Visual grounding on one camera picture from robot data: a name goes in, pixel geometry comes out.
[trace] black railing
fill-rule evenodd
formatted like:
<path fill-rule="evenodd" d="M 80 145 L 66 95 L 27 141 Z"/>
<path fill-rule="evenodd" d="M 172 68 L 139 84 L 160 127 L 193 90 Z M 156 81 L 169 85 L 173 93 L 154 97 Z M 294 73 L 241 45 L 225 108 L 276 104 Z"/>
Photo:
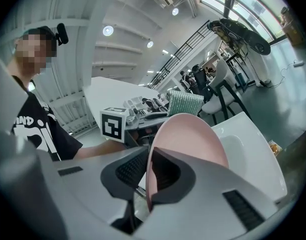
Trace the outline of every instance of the black railing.
<path fill-rule="evenodd" d="M 176 67 L 176 65 L 189 54 L 211 31 L 207 28 L 209 20 L 205 22 L 165 63 L 165 65 L 159 70 L 159 73 L 155 75 L 152 80 L 152 84 L 148 87 L 155 89 L 162 80 Z"/>

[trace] grey chair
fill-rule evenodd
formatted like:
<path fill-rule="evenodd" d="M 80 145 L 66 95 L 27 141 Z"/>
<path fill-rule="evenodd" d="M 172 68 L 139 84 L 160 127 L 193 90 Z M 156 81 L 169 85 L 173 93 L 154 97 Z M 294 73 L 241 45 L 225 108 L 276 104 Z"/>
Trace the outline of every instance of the grey chair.
<path fill-rule="evenodd" d="M 210 97 L 206 97 L 206 103 L 202 106 L 202 111 L 212 115 L 214 124 L 217 124 L 215 114 L 219 111 L 223 111 L 224 118 L 227 120 L 227 110 L 234 116 L 234 111 L 229 107 L 233 102 L 237 102 L 246 115 L 251 119 L 246 107 L 241 101 L 240 94 L 236 91 L 234 74 L 230 71 L 227 63 L 224 59 L 220 59 L 216 66 L 216 76 L 204 88 L 204 92 L 208 91 L 212 94 Z"/>

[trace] grey floor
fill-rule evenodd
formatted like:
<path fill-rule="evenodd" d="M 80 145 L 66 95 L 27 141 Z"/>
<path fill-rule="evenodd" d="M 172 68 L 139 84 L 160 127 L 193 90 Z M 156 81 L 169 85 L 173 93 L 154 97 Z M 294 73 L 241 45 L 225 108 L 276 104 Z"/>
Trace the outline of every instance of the grey floor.
<path fill-rule="evenodd" d="M 252 85 L 242 94 L 242 99 L 266 140 L 274 140 L 283 148 L 277 156 L 288 188 L 287 197 L 279 204 L 282 207 L 298 197 L 306 180 L 306 47 L 293 48 L 286 39 L 272 46 L 271 54 L 264 59 L 272 85 L 280 83 L 281 71 L 287 69 L 282 72 L 285 77 L 282 84 L 276 88 Z M 305 64 L 289 65 L 294 60 Z M 231 108 L 236 114 L 242 111 L 236 103 Z M 201 113 L 200 116 L 210 126 L 214 125 L 211 115 Z M 217 123 L 222 122 L 223 113 L 217 113 L 216 118 Z M 136 216 L 144 220 L 149 215 L 146 201 L 137 194 L 135 197 Z"/>
<path fill-rule="evenodd" d="M 278 87 L 252 85 L 242 94 L 244 105 L 266 140 L 274 140 L 286 148 L 306 130 L 306 48 L 293 48 L 286 39 L 272 46 L 271 54 L 264 59 L 272 85 L 280 83 L 281 70 L 294 60 L 305 62 L 296 68 L 288 66 L 288 70 L 282 72 L 285 78 Z M 242 111 L 236 103 L 231 108 L 235 113 Z M 214 125 L 210 115 L 201 116 L 210 126 Z M 222 112 L 216 117 L 218 123 L 224 120 Z"/>

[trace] ceiling light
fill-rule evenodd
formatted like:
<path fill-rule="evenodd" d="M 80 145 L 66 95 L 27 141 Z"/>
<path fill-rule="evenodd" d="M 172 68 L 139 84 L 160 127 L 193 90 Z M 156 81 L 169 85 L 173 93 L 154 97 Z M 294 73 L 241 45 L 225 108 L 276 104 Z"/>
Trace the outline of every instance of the ceiling light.
<path fill-rule="evenodd" d="M 31 80 L 28 84 L 28 91 L 31 92 L 35 89 L 35 84 L 33 82 L 33 80 Z"/>
<path fill-rule="evenodd" d="M 152 46 L 153 46 L 153 41 L 149 41 L 148 43 L 147 43 L 147 48 L 151 48 Z"/>
<path fill-rule="evenodd" d="M 114 32 L 114 28 L 112 26 L 106 26 L 105 28 L 103 28 L 104 36 L 110 36 L 111 34 L 113 34 L 113 32 Z"/>
<path fill-rule="evenodd" d="M 172 15 L 176 16 L 178 14 L 178 9 L 177 8 L 174 8 L 172 10 Z"/>

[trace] white cube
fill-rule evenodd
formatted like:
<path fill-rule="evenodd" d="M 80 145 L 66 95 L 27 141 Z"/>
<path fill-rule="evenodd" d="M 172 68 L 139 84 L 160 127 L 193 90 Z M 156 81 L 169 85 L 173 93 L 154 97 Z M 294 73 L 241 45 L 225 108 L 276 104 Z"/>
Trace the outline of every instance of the white cube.
<path fill-rule="evenodd" d="M 101 134 L 108 139 L 124 143 L 126 118 L 129 116 L 128 109 L 108 107 L 101 110 L 99 116 Z"/>

